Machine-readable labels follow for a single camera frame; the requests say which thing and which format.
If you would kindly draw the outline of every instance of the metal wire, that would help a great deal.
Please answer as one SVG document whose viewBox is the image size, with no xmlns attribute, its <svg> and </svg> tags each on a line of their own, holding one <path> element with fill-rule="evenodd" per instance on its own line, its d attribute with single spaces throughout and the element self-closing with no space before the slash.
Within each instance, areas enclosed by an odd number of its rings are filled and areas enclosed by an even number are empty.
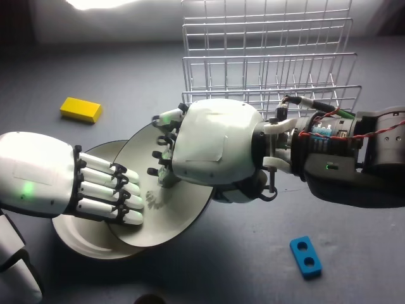
<svg viewBox="0 0 405 304">
<path fill-rule="evenodd" d="M 183 0 L 184 103 L 232 98 L 264 117 L 284 94 L 352 110 L 352 0 Z M 291 108 L 299 116 L 308 111 Z"/>
</svg>

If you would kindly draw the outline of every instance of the yellow sponge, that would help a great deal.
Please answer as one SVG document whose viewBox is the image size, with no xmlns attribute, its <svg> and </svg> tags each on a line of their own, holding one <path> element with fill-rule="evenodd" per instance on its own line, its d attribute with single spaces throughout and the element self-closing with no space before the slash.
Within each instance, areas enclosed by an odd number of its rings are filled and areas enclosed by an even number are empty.
<svg viewBox="0 0 405 304">
<path fill-rule="evenodd" d="M 101 105 L 90 101 L 68 97 L 61 106 L 61 114 L 66 117 L 95 123 L 103 112 Z"/>
</svg>

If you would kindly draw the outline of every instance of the wire dish rack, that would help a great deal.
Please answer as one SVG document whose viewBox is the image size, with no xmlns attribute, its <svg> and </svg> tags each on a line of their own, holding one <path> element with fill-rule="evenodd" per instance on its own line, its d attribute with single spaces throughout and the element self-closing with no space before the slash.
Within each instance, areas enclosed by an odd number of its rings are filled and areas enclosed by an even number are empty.
<svg viewBox="0 0 405 304">
<path fill-rule="evenodd" d="M 183 0 L 183 102 L 232 98 L 268 118 L 290 94 L 352 110 L 361 87 L 350 83 L 357 55 L 345 53 L 351 2 Z"/>
</svg>

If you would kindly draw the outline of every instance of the robotic hand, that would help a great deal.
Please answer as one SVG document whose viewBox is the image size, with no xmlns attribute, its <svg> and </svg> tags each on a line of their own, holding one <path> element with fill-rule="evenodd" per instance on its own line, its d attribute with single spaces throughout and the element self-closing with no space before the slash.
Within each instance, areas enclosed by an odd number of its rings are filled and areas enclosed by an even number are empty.
<svg viewBox="0 0 405 304">
<path fill-rule="evenodd" d="M 316 112 L 287 119 L 289 103 Z M 275 117 L 264 121 L 247 103 L 209 99 L 190 107 L 180 104 L 155 116 L 153 125 L 165 133 L 157 144 L 167 149 L 153 152 L 161 168 L 148 173 L 163 187 L 181 179 L 213 186 L 215 200 L 271 201 L 277 196 L 275 172 L 281 170 L 299 176 L 325 201 L 362 208 L 405 206 L 403 106 L 355 114 L 286 96 Z M 363 145 L 366 156 L 360 163 Z M 273 195 L 264 195 L 265 190 Z"/>
<path fill-rule="evenodd" d="M 139 176 L 71 147 L 28 132 L 0 136 L 0 208 L 36 217 L 60 214 L 124 225 L 140 225 Z M 42 299 L 18 229 L 0 210 L 0 280 L 18 288 L 27 303 Z"/>
</svg>

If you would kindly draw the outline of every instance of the green cable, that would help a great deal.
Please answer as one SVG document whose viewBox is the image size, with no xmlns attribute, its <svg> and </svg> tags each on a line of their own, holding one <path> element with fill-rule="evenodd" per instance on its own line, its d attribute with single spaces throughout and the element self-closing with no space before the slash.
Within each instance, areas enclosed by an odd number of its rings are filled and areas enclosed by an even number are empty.
<svg viewBox="0 0 405 304">
<path fill-rule="evenodd" d="M 337 115 L 339 115 L 342 118 L 347 118 L 347 119 L 354 119 L 354 116 L 351 114 L 348 114 L 348 112 L 345 112 L 343 110 L 339 110 L 336 112 Z"/>
</svg>

